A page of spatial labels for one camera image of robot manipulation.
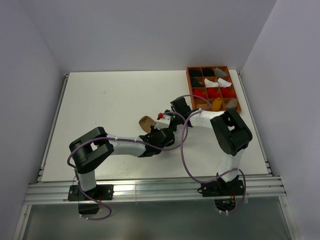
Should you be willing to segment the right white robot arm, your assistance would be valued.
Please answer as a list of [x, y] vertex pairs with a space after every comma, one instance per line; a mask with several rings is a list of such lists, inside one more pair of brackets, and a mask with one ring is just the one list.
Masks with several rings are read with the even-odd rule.
[[185, 97], [181, 96], [170, 102], [171, 109], [184, 117], [181, 133], [180, 154], [187, 174], [196, 182], [190, 173], [184, 158], [183, 142], [189, 127], [203, 127], [213, 130], [220, 149], [224, 152], [222, 165], [217, 173], [217, 191], [222, 195], [229, 194], [233, 181], [238, 179], [242, 155], [253, 139], [252, 132], [235, 109], [226, 111], [206, 111], [202, 108], [192, 110]]

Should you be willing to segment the brown sock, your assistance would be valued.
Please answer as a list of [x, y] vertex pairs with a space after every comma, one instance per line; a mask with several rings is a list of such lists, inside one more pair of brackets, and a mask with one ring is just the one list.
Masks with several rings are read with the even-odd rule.
[[138, 124], [142, 128], [144, 132], [147, 134], [151, 132], [152, 128], [156, 125], [156, 121], [153, 120], [151, 117], [145, 115], [139, 121]]

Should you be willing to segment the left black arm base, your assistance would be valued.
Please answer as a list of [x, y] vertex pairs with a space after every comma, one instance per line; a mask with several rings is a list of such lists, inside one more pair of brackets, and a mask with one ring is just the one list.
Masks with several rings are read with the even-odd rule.
[[85, 195], [79, 188], [79, 185], [71, 185], [67, 196], [68, 202], [78, 202], [78, 213], [82, 216], [90, 217], [98, 213], [104, 207], [109, 210], [107, 216], [110, 216], [112, 209], [102, 203], [102, 201], [111, 201], [113, 199], [114, 186], [112, 184], [98, 184], [95, 188], [85, 191]]

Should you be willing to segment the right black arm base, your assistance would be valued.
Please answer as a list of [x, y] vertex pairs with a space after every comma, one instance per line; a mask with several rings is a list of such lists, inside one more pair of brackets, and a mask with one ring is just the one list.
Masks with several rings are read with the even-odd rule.
[[214, 204], [219, 211], [229, 213], [237, 207], [236, 197], [244, 196], [245, 186], [243, 181], [237, 178], [230, 182], [218, 179], [211, 183], [202, 183], [197, 192], [203, 197], [225, 197], [215, 199]]

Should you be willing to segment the tan sock with red cuff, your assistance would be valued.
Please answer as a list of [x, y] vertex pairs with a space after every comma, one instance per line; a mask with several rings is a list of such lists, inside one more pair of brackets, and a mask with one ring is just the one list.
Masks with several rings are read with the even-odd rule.
[[236, 98], [231, 98], [226, 104], [225, 104], [225, 109], [237, 109], [238, 107], [238, 100]]

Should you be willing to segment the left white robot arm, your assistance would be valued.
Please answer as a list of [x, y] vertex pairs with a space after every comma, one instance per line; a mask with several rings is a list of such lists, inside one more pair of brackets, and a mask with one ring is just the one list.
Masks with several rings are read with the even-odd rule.
[[174, 132], [169, 128], [153, 129], [150, 133], [135, 138], [117, 137], [107, 134], [101, 126], [92, 129], [69, 144], [75, 169], [80, 184], [79, 194], [91, 200], [98, 193], [95, 170], [109, 156], [128, 155], [148, 158], [161, 153], [163, 148], [175, 143]]

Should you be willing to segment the mustard yellow striped sock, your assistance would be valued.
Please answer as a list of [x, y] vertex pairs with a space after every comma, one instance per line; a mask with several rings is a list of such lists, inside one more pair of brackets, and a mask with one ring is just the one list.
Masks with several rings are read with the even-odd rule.
[[223, 105], [223, 100], [220, 97], [216, 98], [211, 103], [211, 110], [214, 112], [219, 112], [222, 109], [222, 105]]

